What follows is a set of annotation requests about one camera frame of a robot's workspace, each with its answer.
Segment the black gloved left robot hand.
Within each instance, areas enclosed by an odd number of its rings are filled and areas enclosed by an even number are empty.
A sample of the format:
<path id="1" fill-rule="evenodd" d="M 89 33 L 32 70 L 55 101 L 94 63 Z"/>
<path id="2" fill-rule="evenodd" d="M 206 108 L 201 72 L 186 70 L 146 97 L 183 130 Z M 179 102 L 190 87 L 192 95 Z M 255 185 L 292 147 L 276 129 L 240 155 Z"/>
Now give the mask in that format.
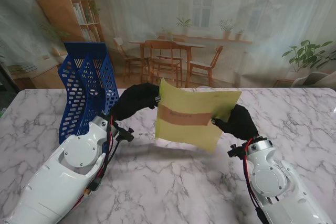
<path id="1" fill-rule="evenodd" d="M 110 109 L 109 116 L 114 121 L 122 121 L 144 108 L 154 109 L 159 101 L 159 86 L 148 82 L 135 84 L 121 94 Z"/>

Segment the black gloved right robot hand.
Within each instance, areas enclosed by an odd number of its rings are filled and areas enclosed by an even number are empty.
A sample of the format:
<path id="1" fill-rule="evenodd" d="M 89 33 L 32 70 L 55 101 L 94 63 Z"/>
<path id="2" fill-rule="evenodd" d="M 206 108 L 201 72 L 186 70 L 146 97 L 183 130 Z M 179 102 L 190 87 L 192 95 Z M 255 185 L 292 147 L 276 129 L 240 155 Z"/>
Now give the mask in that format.
<path id="1" fill-rule="evenodd" d="M 250 140 L 259 136 L 258 130 L 248 110 L 237 104 L 231 110 L 227 122 L 221 119 L 212 119 L 212 123 L 219 127 L 224 133 L 231 134 L 240 140 Z"/>

